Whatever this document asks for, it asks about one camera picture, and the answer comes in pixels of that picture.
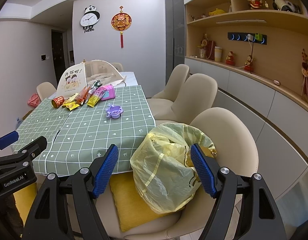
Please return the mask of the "yellow snack packet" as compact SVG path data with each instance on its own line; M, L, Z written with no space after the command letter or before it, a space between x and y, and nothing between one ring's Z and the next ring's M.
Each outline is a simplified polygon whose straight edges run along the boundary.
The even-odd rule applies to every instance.
M76 98L77 95L78 95L78 93L75 93L70 98L66 99L64 101L64 103L62 104L62 107L66 107L70 111L72 111L73 109L78 108L79 104L75 102L75 98Z

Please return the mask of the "orange red snack packet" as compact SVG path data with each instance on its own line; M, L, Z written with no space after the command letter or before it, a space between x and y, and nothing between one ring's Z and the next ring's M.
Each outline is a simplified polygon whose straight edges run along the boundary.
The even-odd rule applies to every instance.
M75 103L77 103L77 104L79 104L79 105L83 104L84 101L85 101L86 96L88 95L88 92L89 92L90 88L91 88L91 87L90 87L89 85L85 86L85 87L79 92L79 94L78 94L77 96L75 96L75 98L74 98Z

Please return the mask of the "yellow pink snack bar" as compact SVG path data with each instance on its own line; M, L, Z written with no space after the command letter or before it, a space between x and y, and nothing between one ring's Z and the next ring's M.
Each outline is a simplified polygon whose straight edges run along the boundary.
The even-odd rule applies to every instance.
M95 107L95 105L101 100L105 91L104 90L97 90L88 100L87 105L89 107Z

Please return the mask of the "green white snack packet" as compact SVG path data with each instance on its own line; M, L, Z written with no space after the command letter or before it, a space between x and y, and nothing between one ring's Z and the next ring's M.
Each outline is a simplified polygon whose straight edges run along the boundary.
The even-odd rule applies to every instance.
M89 92L93 94L101 86L102 86L102 82L100 80L97 80L93 83Z

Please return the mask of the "yellow plastic trash bag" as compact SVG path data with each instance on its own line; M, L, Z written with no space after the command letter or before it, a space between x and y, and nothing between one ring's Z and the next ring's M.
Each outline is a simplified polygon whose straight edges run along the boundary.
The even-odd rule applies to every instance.
M190 155L194 144L216 157L214 143L201 130L165 122L151 129L130 158L136 189L153 212L176 212L193 199L201 185Z

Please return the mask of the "green checked tablecloth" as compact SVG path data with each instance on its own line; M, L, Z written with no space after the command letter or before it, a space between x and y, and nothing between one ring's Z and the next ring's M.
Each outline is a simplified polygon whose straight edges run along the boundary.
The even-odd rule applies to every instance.
M124 110L119 119L106 118L109 103ZM17 128L19 139L11 149L17 153L44 136L47 148L34 159L34 171L67 176L89 167L114 144L118 147L119 159L113 172L124 173L132 170L130 158L154 126L142 87L118 87L115 99L98 102L95 107L83 105L72 111L66 107L55 109L49 99L44 99Z

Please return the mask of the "yellow seat cushion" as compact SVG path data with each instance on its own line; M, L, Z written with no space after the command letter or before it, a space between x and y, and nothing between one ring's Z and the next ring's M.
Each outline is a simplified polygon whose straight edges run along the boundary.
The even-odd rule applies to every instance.
M122 232L170 215L157 214L151 210L139 195L132 172L112 175L110 187Z

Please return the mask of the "near beige chair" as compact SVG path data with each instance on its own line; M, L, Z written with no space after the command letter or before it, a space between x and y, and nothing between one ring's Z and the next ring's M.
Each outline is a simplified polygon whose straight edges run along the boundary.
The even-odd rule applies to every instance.
M210 137L216 148L216 161L234 173L250 177L258 170L256 143L242 121L227 109L213 107L200 113L191 126ZM173 239L202 232L215 200L200 187L182 211L156 218L126 232L120 230L111 187L96 202L101 221L110 237L117 239Z

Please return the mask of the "purple toy carriage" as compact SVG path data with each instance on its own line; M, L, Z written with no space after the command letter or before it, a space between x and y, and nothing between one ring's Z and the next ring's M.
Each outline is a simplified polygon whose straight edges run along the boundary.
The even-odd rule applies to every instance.
M109 103L105 109L107 119L119 119L123 114L124 110L119 105Z

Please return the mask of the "mesh food cover tent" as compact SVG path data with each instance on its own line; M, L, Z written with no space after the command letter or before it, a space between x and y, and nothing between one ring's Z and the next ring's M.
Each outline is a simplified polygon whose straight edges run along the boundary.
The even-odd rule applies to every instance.
M75 93L79 93L87 85L92 86L95 81L100 81L104 85L116 86L125 77L107 61L92 60L81 62L65 70L58 83L56 97L63 96L69 98Z

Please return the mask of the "pink toy box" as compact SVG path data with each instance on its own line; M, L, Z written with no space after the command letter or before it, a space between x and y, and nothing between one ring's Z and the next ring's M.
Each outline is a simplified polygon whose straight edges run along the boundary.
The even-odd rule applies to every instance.
M95 91L95 95L101 101L115 99L115 89L113 85L101 86Z

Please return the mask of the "far beige chair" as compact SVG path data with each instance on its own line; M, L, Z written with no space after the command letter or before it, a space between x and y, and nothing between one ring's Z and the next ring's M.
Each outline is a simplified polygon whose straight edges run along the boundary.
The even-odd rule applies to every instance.
M190 68L186 64L178 64L172 74L170 75L168 82L165 88L155 94L152 98L149 98L148 103L157 103L157 102L174 102L178 96L178 93L189 77Z

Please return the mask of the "red figurine on counter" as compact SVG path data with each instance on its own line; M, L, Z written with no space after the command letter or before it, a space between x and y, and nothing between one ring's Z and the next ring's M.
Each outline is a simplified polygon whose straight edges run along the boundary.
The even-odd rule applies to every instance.
M235 61L234 61L234 52L230 51L228 55L226 56L226 64L230 66L235 66Z

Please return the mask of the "black power outlet strip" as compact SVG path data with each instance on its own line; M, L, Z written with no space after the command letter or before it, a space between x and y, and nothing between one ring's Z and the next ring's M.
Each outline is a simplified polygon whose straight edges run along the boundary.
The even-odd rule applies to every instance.
M267 36L260 33L239 33L239 32L228 32L227 38L230 41L243 41L251 42L256 44L267 45Z

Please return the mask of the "panda wall clock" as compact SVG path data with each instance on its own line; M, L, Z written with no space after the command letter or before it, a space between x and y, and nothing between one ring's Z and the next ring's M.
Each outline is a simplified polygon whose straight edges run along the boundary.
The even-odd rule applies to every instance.
M97 11L97 8L90 5L89 7L86 7L85 13L80 20L80 25L85 33L94 31L94 25L98 23L99 19L100 13Z

